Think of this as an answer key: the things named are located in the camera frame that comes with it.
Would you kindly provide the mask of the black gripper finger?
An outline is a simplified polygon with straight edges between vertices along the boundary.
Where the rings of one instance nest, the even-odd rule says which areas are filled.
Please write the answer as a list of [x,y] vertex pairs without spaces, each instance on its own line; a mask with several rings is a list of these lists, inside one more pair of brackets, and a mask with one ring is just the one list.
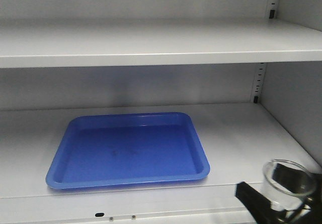
[[284,208],[281,223],[321,223],[321,174],[277,164],[272,179],[278,190],[300,200],[292,210]]
[[256,223],[281,223],[278,218],[284,218],[284,210],[273,210],[271,201],[246,182],[236,184],[235,197],[245,206]]

